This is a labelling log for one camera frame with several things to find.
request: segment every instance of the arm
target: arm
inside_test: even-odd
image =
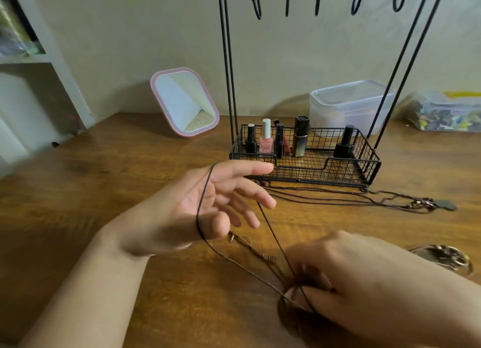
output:
[[[20,348],[122,347],[150,256],[187,248],[200,239],[196,214],[209,169],[189,171],[103,227]],[[231,224],[241,225],[240,215],[250,227],[259,227],[241,195],[267,208],[276,202],[244,176],[272,169],[269,163],[254,161],[216,165],[199,213],[206,238],[226,236]]]
[[[380,239],[339,231],[287,251],[311,306],[382,343],[481,346],[481,287]],[[288,294],[307,310],[303,294]]]

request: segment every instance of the black wire basket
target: black wire basket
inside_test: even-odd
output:
[[[259,140],[262,126],[256,125],[255,128],[256,139]],[[381,161],[358,129],[354,130],[351,138],[353,158],[334,158],[334,149],[343,132],[342,128],[311,128],[303,157],[284,154],[278,159],[274,154],[246,153],[247,125],[244,124],[240,126],[229,158],[260,160],[275,165],[269,175],[249,176],[254,180],[368,187],[376,177]],[[294,128],[285,127],[284,134],[292,146]]]

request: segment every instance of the clear plastic box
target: clear plastic box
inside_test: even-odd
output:
[[[410,98],[406,119],[419,130],[481,132],[481,93],[421,91]]]
[[[353,125],[367,135],[385,91],[385,85],[370,79],[313,91],[310,94],[309,111],[311,126],[344,128],[346,125]],[[384,123],[395,94],[396,90],[389,92],[373,134],[376,134]]]

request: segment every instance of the black metal rack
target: black metal rack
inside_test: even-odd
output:
[[[404,6],[405,1],[406,0],[401,0],[401,2],[398,3],[398,0],[393,0],[393,10],[395,12],[399,12]],[[222,29],[222,43],[223,43],[223,51],[224,51],[225,78],[226,78],[227,99],[228,99],[229,117],[230,117],[230,132],[231,132],[231,138],[232,138],[232,150],[230,153],[230,158],[231,159],[257,158],[257,159],[274,163],[276,165],[276,169],[274,170],[274,172],[269,176],[263,176],[262,179],[334,184],[334,185],[343,185],[343,186],[363,186],[363,187],[369,186],[371,182],[374,180],[374,177],[376,176],[377,171],[381,166],[379,157],[376,155],[376,149],[379,146],[379,143],[382,139],[384,131],[386,130],[387,123],[391,118],[391,115],[393,114],[393,110],[397,105],[397,102],[399,101],[401,92],[406,84],[407,78],[409,77],[413,64],[424,42],[424,38],[426,37],[426,34],[430,28],[432,20],[439,7],[439,3],[441,2],[441,0],[436,0],[434,5],[431,8],[429,17],[424,25],[424,28],[419,37],[416,48],[409,61],[409,65],[403,75],[399,89],[394,97],[393,104],[391,105],[391,108],[389,109],[386,120],[384,121],[384,124],[381,127],[381,130],[379,132],[375,145],[371,147],[371,145],[369,144],[369,139],[371,137],[372,131],[374,129],[376,121],[378,120],[379,114],[386,101],[386,98],[391,90],[394,79],[399,70],[400,64],[406,54],[406,49],[409,43],[411,42],[414,30],[418,25],[419,18],[422,12],[424,11],[426,1],[427,0],[421,0],[421,3],[419,4],[419,8],[416,12],[413,23],[409,29],[404,45],[401,49],[397,62],[394,66],[393,72],[391,74],[388,85],[386,87],[386,91],[382,97],[381,104],[376,112],[376,115],[372,122],[369,133],[367,134],[367,136],[364,136],[364,134],[361,134],[360,131],[356,130],[354,143],[353,143],[353,146],[355,149],[355,152],[353,154],[354,158],[346,160],[346,159],[339,159],[339,158],[333,157],[332,153],[334,151],[337,138],[342,135],[341,133],[339,133],[340,131],[339,129],[328,129],[328,128],[313,129],[310,131],[310,136],[309,136],[310,139],[312,134],[321,134],[321,135],[334,134],[336,136],[319,137],[324,140],[321,140],[321,139],[315,140],[313,136],[313,138],[310,140],[311,149],[309,150],[309,152],[307,152],[308,156],[306,156],[306,160],[305,160],[305,163],[308,164],[308,167],[304,167],[303,164],[299,164],[299,160],[296,160],[296,158],[293,158],[293,160],[286,161],[284,160],[284,158],[282,160],[277,159],[274,155],[260,155],[260,154],[249,155],[245,153],[244,142],[247,136],[247,129],[245,125],[242,125],[239,128],[238,122],[237,122],[237,105],[236,105],[235,85],[234,85],[234,70],[232,68],[232,48],[231,48],[231,42],[230,42],[228,5],[227,5],[227,0],[219,0],[219,12],[220,12],[221,29]],[[253,3],[254,11],[256,13],[257,18],[261,20],[262,19],[261,0],[252,0],[252,3]],[[351,15],[353,16],[356,15],[361,4],[362,4],[362,0],[352,0]],[[321,5],[321,0],[315,0],[314,12],[316,16],[319,14],[320,5]],[[289,8],[290,8],[290,0],[286,0],[286,10],[285,10],[286,17],[289,16]],[[260,127],[256,127],[257,136],[260,136],[259,129]],[[292,137],[292,129],[291,128],[286,128],[286,129],[288,129],[287,131],[288,136]]]

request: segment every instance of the tabletop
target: tabletop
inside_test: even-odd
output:
[[[239,124],[250,122],[262,120],[239,117]],[[378,149],[382,166],[372,190],[448,199],[456,212],[416,215],[278,200],[267,217],[284,247],[343,229],[401,247],[448,244],[480,266],[480,144],[481,134],[420,132],[392,122]],[[187,139],[175,135],[161,114],[121,113],[0,180],[0,342],[19,342],[101,226],[187,170],[227,160],[230,146],[228,117]],[[281,259],[263,221],[259,230],[236,232]],[[241,246],[219,240],[215,247],[281,288]],[[269,287],[197,243],[149,261],[124,346],[305,346],[280,323],[278,300]],[[335,346],[352,343],[336,339]]]

